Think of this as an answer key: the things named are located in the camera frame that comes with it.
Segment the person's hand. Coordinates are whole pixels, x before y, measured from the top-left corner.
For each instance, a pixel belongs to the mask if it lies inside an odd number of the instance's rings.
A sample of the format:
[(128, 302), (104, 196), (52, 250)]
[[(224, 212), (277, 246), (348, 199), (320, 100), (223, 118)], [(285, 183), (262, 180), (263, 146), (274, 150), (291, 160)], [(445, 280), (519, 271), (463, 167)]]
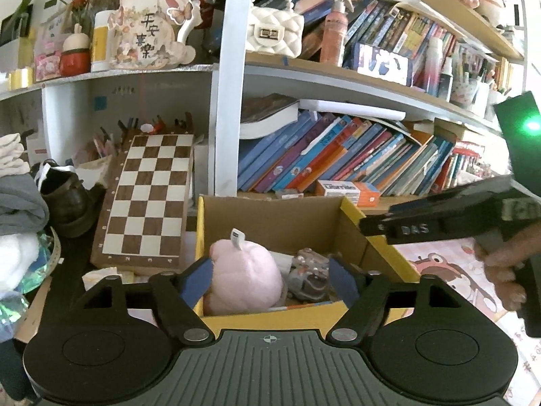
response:
[(478, 243), (474, 252), (484, 264), (486, 279), (492, 282), (505, 310), (519, 311), (527, 296), (524, 287), (516, 282), (514, 266), (540, 253), (540, 222), (518, 232), (492, 253)]

